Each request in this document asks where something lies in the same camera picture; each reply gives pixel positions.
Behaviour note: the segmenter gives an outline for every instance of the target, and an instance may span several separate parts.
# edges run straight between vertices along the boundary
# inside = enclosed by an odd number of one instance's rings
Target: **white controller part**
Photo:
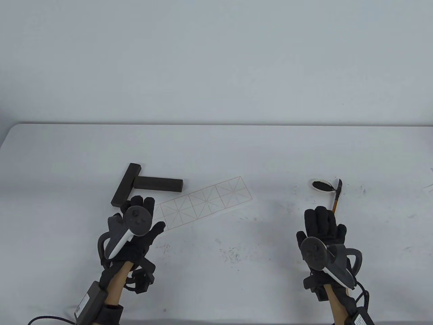
[[[139,205],[133,205],[124,213],[123,218],[116,213],[108,218],[108,231],[110,240],[105,248],[104,255],[108,260],[113,259],[122,247],[134,236],[144,236],[152,225],[152,216],[149,211]]]

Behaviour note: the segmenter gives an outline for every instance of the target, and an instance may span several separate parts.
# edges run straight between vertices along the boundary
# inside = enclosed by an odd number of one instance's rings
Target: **wrist strap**
[[[123,306],[121,305],[103,305],[94,322],[100,325],[119,325],[122,312]]]

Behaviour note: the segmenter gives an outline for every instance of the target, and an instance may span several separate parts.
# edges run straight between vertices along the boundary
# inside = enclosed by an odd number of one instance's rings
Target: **black cable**
[[[358,298],[356,298],[356,302],[358,302],[361,297],[364,296],[364,308],[366,311],[368,311],[368,304],[370,303],[370,293],[365,290],[364,286],[358,281],[356,282],[356,285],[358,285],[362,290],[361,294],[358,296]]]
[[[29,321],[29,323],[27,325],[31,325],[34,321],[37,321],[39,319],[55,319],[58,321],[62,321],[71,325],[75,325],[75,323],[73,321],[70,321],[69,319],[63,318],[63,317],[57,317],[57,316],[38,316],[35,317],[34,319],[32,319],[31,321]]]

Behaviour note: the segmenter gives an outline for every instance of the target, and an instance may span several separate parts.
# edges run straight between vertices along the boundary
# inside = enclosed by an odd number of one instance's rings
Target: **white table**
[[[337,220],[363,252],[372,318],[433,321],[431,127],[21,124],[0,150],[2,324],[72,315],[99,278],[96,242],[131,162],[183,178],[184,193],[242,176],[253,201],[158,238],[155,283],[124,293],[122,324],[330,323],[328,304],[303,289],[295,239],[305,209],[332,203],[313,178],[343,180]]]

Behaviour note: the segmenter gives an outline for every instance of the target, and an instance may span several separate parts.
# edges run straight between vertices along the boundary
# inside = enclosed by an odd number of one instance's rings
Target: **robotic hand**
[[[149,285],[153,284],[155,265],[144,256],[165,227],[164,222],[158,222],[151,229],[154,207],[153,198],[143,200],[141,196],[134,196],[120,208],[123,216],[116,213],[108,218],[109,231],[98,240],[98,253],[104,271],[99,282],[93,282],[75,311],[76,325],[90,325],[94,322],[101,325],[118,324],[123,307],[105,305],[104,302],[110,281],[125,262],[133,263],[132,277],[126,279],[124,286],[126,289],[138,294],[146,292]]]
[[[310,268],[310,276],[304,279],[304,288],[317,295],[319,301],[328,300],[324,285],[329,284],[339,302],[346,308],[348,319],[345,324],[374,325],[367,314],[369,293],[356,281],[362,264],[359,250],[346,248],[346,226],[336,225],[335,215],[325,207],[318,206],[304,213],[307,234],[299,231],[296,234],[302,258]],[[348,256],[355,256],[353,267]],[[354,289],[359,285],[362,294],[355,300],[346,294],[346,289]],[[364,307],[356,303],[364,296]]]
[[[160,221],[152,225],[155,200],[134,196],[126,201],[120,211],[123,217],[116,213],[108,218],[109,231],[102,234],[98,241],[98,253],[101,265],[109,270],[115,264],[122,262],[134,263],[132,278],[126,280],[127,284],[135,283],[135,288],[125,285],[125,288],[136,293],[146,292],[154,281],[155,265],[144,256],[155,238],[164,231],[165,223]],[[110,239],[107,247],[103,244]]]
[[[347,228],[343,224],[339,224],[337,226],[335,216],[332,211],[327,210],[325,207],[318,206],[315,210],[306,210],[304,213],[304,219],[305,230],[307,231],[307,234],[305,234],[303,231],[298,231],[296,233],[299,249],[301,249],[302,243],[307,238],[316,238],[323,243],[316,243],[317,247],[331,244],[344,244]],[[324,271],[317,270],[309,264],[308,266],[310,267],[311,275],[304,280],[304,288],[310,289],[311,292],[314,292],[319,301],[327,301],[328,295],[323,285],[331,284],[335,281]]]

